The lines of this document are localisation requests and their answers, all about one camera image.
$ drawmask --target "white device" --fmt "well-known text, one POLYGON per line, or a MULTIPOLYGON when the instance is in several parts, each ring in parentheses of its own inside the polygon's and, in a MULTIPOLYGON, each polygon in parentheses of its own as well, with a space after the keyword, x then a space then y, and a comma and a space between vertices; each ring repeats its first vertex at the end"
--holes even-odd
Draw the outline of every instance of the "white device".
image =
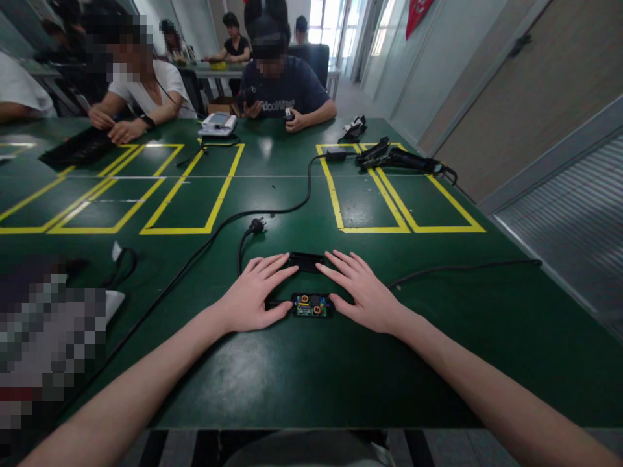
POLYGON ((355 117, 355 119, 350 122, 348 125, 344 125, 343 130, 348 133, 348 131, 355 127, 355 126, 363 126, 365 125, 365 117, 363 117, 363 120, 360 117, 355 117))
POLYGON ((235 115, 226 114, 224 112, 210 114, 208 118, 201 123, 199 136, 227 138, 233 133, 236 123, 238 123, 238 118, 235 115))
POLYGON ((106 324, 121 306, 125 295, 117 291, 106 291, 106 324))

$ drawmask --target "chair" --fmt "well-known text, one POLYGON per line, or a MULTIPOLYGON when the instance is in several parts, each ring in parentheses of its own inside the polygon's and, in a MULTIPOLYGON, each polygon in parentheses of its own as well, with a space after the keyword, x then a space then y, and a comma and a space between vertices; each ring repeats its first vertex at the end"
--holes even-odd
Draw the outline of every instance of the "chair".
POLYGON ((326 89, 329 78, 329 46, 325 44, 292 45, 288 47, 288 55, 309 63, 320 84, 326 89))
POLYGON ((201 85, 199 84, 199 80, 197 79, 197 74, 194 70, 178 68, 180 71, 180 75, 182 75, 182 81, 184 83, 184 87, 186 88, 186 92, 188 93, 188 98, 190 99, 190 103, 193 105, 195 112, 199 115, 206 114, 206 107, 203 105, 203 98, 201 97, 201 85))
POLYGON ((88 64, 49 62, 48 65, 62 76, 62 80, 56 79, 56 84, 85 114, 89 104, 101 102, 108 91, 106 73, 94 73, 88 64))

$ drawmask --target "office chair backrest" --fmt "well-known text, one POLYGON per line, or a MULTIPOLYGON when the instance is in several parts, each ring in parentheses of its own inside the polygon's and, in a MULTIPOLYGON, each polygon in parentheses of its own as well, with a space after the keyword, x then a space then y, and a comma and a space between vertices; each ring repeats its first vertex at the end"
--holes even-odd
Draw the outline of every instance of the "office chair backrest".
POLYGON ((326 89, 329 77, 329 46, 325 44, 292 45, 287 54, 305 60, 326 89))
POLYGON ((71 92, 76 96, 83 96, 90 105, 101 102, 108 91, 106 73, 89 71, 86 64, 50 62, 48 66, 51 66, 61 74, 66 82, 67 89, 71 89, 71 92))
POLYGON ((195 109, 195 112, 199 115, 205 115, 206 109, 203 106, 203 100, 201 99, 201 86, 199 85, 197 74, 191 69, 182 68, 179 70, 180 75, 182 75, 184 87, 188 93, 188 98, 190 99, 190 103, 193 105, 193 109, 195 109))

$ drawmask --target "navy t-shirt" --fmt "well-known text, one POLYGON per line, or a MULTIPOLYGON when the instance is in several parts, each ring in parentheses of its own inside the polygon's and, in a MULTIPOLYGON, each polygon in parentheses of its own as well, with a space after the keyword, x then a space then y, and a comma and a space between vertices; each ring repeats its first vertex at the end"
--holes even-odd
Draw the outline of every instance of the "navy t-shirt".
POLYGON ((284 72, 279 78, 265 78, 257 68, 257 62, 249 63, 242 73, 242 87, 255 86, 257 98, 263 102, 262 113, 268 118, 283 118, 286 108, 294 108, 302 114, 318 110, 329 100, 329 94, 306 62, 287 56, 284 72))

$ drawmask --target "table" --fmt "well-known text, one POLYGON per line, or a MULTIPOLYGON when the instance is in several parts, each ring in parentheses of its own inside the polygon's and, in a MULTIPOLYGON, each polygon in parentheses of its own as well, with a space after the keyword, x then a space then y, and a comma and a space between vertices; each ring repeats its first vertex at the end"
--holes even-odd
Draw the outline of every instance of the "table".
POLYGON ((51 66, 41 64, 35 60, 16 59, 20 66, 37 78, 60 78, 61 74, 51 66))
MULTIPOLYGON (((127 299, 109 323, 111 350, 225 217, 286 208, 302 199, 310 158, 325 150, 318 145, 336 143, 345 123, 289 135, 278 120, 240 121, 236 132, 242 144, 201 155, 197 125, 178 120, 91 167, 62 173, 37 155, 86 128, 86 120, 0 128, 2 144, 22 145, 2 147, 21 152, 0 165, 0 270, 26 254, 63 253, 90 260, 75 286, 93 287, 112 271, 113 242, 132 247, 138 267, 120 287, 127 299), (188 158, 186 165, 175 165, 188 158)), ((364 143, 388 136, 411 149, 384 120, 369 119, 368 127, 364 143)), ((73 410, 228 289, 250 220, 226 227, 73 410)), ((438 265, 525 257, 447 181, 402 169, 360 174, 351 161, 317 161, 310 201, 264 221, 266 233, 247 240, 245 262, 337 248, 359 253, 388 283, 438 265)), ((300 273, 279 287, 275 298, 301 291, 344 293, 324 276, 300 273)), ((579 425, 623 426, 623 348, 537 267, 440 272, 405 283, 395 294, 579 425)), ((151 424, 162 429, 480 426, 415 353, 339 314, 328 320, 288 317, 265 331, 225 337, 184 377, 151 424)))
MULTIPOLYGON (((219 96, 224 95, 223 83, 221 79, 242 79, 242 72, 247 64, 227 64, 227 68, 222 70, 214 70, 207 62, 197 62, 194 65, 187 66, 187 69, 192 69, 197 74, 197 78, 200 80, 206 80, 212 78, 216 81, 216 88, 219 92, 219 96)), ((339 85, 339 76, 341 71, 335 65, 331 65, 328 70, 328 82, 327 86, 330 89, 331 98, 335 101, 337 97, 337 86, 339 85)), ((209 86, 204 86, 206 91, 210 93, 208 96, 210 100, 212 97, 212 90, 209 86)))

